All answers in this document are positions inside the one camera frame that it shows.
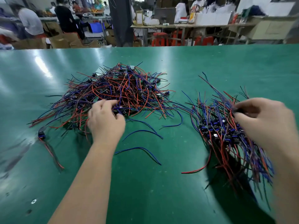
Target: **computer monitor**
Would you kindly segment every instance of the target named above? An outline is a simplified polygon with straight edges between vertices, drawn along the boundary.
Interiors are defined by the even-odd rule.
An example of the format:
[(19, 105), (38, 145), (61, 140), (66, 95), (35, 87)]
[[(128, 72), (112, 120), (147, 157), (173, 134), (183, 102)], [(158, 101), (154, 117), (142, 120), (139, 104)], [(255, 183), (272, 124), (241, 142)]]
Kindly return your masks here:
[(158, 19), (160, 24), (163, 23), (174, 24), (175, 16), (176, 16), (176, 8), (155, 9), (154, 18)]

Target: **green table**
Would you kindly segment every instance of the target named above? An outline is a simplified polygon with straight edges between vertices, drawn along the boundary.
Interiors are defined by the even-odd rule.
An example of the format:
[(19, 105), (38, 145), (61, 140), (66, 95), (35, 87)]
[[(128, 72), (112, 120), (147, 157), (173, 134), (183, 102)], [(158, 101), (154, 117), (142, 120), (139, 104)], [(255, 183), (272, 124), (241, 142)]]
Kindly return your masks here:
[[(88, 153), (90, 145), (83, 136), (69, 131), (61, 137), (61, 130), (47, 129), (47, 139), (65, 167), (59, 173), (50, 154), (36, 141), (42, 124), (26, 125), (59, 99), (45, 95), (67, 90), (64, 84), (71, 74), (91, 74), (103, 64), (112, 67), (118, 62), (137, 65), (143, 61), (140, 67), (145, 71), (168, 73), (168, 88), (177, 91), (172, 100), (184, 103), (187, 98), (181, 90), (192, 98), (196, 91), (206, 91), (206, 97), (213, 94), (198, 77), (204, 71), (220, 91), (233, 95), (245, 85), (251, 97), (283, 101), (298, 114), (298, 55), (299, 45), (1, 51), (0, 223), (47, 223)], [(158, 118), (152, 114), (145, 121), (156, 130), (180, 121), (179, 116)], [(123, 137), (145, 128), (141, 123), (127, 123)], [(273, 210), (263, 189), (255, 192), (258, 207), (218, 181), (204, 190), (212, 177), (211, 168), (181, 174), (202, 167), (208, 155), (189, 118), (159, 133), (163, 140), (138, 132), (119, 143), (117, 151), (136, 146), (149, 149), (162, 166), (141, 150), (114, 157), (107, 223), (273, 223)], [(266, 191), (271, 206), (268, 184)]]

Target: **bundle of wires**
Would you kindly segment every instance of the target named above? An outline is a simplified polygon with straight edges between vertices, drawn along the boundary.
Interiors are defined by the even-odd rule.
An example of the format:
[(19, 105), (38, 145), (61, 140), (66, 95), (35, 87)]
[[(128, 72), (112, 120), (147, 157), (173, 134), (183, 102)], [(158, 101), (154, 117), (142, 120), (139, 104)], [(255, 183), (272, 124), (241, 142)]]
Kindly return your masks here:
[[(211, 99), (211, 103), (207, 104), (205, 96), (202, 100), (198, 93), (195, 104), (192, 100), (190, 100), (191, 103), (187, 103), (191, 105), (191, 108), (183, 105), (180, 105), (180, 108), (189, 113), (194, 129), (202, 137), (210, 154), (204, 167), (182, 173), (196, 173), (203, 170), (208, 165), (211, 154), (214, 153), (218, 161), (217, 167), (225, 170), (233, 187), (233, 181), (237, 181), (238, 176), (245, 172), (248, 180), (260, 182), (261, 178), (265, 178), (272, 183), (271, 177), (273, 177), (274, 170), (271, 161), (264, 150), (249, 139), (234, 120), (234, 106), (236, 102), (239, 102), (237, 95), (232, 97), (224, 92), (228, 96), (226, 98), (208, 82), (207, 78), (201, 78), (217, 93), (214, 96), (215, 99)], [(245, 88), (241, 90), (239, 94), (248, 99)], [(232, 157), (239, 164), (238, 169), (230, 165)]]
[[(129, 117), (137, 115), (142, 110), (151, 110), (151, 113), (154, 111), (159, 112), (164, 118), (169, 115), (167, 110), (163, 109), (163, 107), (165, 106), (164, 101), (167, 100), (167, 97), (170, 94), (170, 90), (161, 90), (167, 85), (158, 89), (158, 84), (161, 80), (163, 80), (163, 82), (167, 81), (160, 78), (160, 76), (166, 73), (156, 72), (150, 74), (139, 68), (138, 65), (128, 66), (121, 63), (118, 63), (112, 68), (100, 67), (100, 69), (102, 70), (102, 73), (94, 73), (92, 76), (85, 75), (86, 78), (83, 80), (79, 80), (72, 75), (72, 79), (70, 79), (67, 84), (70, 89), (59, 101), (51, 104), (51, 108), (47, 112), (43, 113), (30, 123), (32, 127), (43, 121), (48, 121), (47, 124), (39, 129), (39, 139), (45, 139), (44, 130), (47, 127), (54, 129), (64, 127), (65, 132), (62, 136), (67, 130), (74, 129), (83, 133), (88, 140), (87, 134), (89, 134), (89, 132), (86, 129), (88, 111), (96, 101), (102, 99), (118, 100), (118, 104), (112, 110), (115, 114), (123, 114), (127, 118), (127, 121), (138, 121), (129, 119)], [(158, 135), (150, 125), (143, 121), (138, 122), (144, 123), (153, 130), (140, 131), (153, 133), (163, 139), (163, 137)], [(142, 147), (135, 147), (132, 149), (136, 148), (151, 154), (147, 149)]]

